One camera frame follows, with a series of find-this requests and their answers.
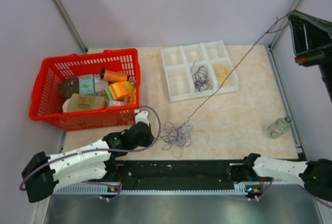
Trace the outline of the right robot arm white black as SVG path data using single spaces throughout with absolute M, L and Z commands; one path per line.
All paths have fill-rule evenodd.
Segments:
M 287 14 L 292 32 L 295 62 L 309 67 L 317 65 L 327 92 L 331 94 L 331 22 L 298 10 Z M 303 187 L 318 199 L 331 201 L 331 161 L 292 162 L 251 153 L 243 159 L 243 176 L 280 179 Z

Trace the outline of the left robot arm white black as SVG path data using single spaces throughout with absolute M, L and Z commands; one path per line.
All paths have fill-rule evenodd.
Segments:
M 36 203 L 76 183 L 116 181 L 119 178 L 116 158 L 144 151 L 156 140 L 151 125 L 138 122 L 72 151 L 54 155 L 39 152 L 22 171 L 19 189 L 26 192 L 29 202 Z

